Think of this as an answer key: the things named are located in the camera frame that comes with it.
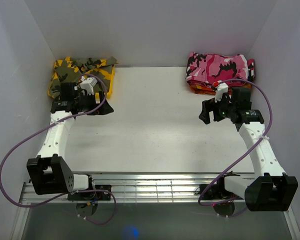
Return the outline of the yellow green camouflage trousers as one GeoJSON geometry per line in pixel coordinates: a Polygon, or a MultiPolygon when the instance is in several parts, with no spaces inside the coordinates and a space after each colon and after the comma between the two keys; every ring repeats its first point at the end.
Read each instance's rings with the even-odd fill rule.
{"type": "Polygon", "coordinates": [[[57,59],[53,65],[53,74],[47,91],[49,97],[55,99],[60,95],[62,83],[80,83],[81,75],[91,74],[105,84],[107,88],[108,81],[97,72],[97,68],[118,64],[118,60],[114,57],[107,59],[99,58],[73,58],[57,59]]]}

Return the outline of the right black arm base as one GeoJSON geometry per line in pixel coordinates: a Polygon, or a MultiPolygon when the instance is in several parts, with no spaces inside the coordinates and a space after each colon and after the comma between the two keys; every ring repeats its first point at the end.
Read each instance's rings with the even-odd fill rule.
{"type": "MultiPolygon", "coordinates": [[[[201,195],[207,186],[208,184],[199,184],[194,191],[194,195],[201,195]]],[[[223,186],[218,186],[217,184],[213,184],[202,197],[203,200],[225,200],[230,198],[241,199],[234,193],[226,191],[223,186]]]]}

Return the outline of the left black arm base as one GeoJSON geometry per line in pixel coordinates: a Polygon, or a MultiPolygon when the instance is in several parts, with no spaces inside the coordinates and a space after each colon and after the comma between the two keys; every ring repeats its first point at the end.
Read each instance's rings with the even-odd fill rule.
{"type": "MultiPolygon", "coordinates": [[[[92,185],[88,188],[88,190],[106,190],[108,192],[112,191],[112,186],[110,184],[103,184],[103,185],[92,185]]],[[[68,194],[67,200],[68,201],[109,201],[111,196],[109,193],[106,192],[83,192],[83,193],[74,193],[68,194]]]]}

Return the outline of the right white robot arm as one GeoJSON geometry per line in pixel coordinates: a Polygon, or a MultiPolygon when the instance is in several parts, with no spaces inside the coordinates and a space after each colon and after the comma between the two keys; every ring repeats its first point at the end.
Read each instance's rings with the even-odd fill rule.
{"type": "Polygon", "coordinates": [[[213,121],[230,119],[243,139],[253,165],[254,180],[248,180],[227,170],[200,194],[200,199],[220,199],[220,204],[243,199],[252,212],[285,212],[298,188],[296,177],[289,176],[279,164],[267,133],[269,128],[259,110],[252,109],[251,90],[246,87],[234,87],[228,92],[228,85],[220,83],[216,87],[215,97],[202,103],[199,119],[206,125],[213,121]]]}

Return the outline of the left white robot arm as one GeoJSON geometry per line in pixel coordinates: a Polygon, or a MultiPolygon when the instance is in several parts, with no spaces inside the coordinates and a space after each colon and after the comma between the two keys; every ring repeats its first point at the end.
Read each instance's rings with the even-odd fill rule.
{"type": "Polygon", "coordinates": [[[69,82],[60,85],[60,94],[52,102],[50,124],[45,140],[35,158],[27,161],[26,168],[34,191],[38,195],[61,194],[78,191],[85,199],[96,195],[96,187],[86,174],[74,174],[65,160],[65,150],[71,128],[77,114],[90,116],[113,113],[105,93],[95,92],[95,85],[105,85],[94,77],[81,83],[69,82]]]}

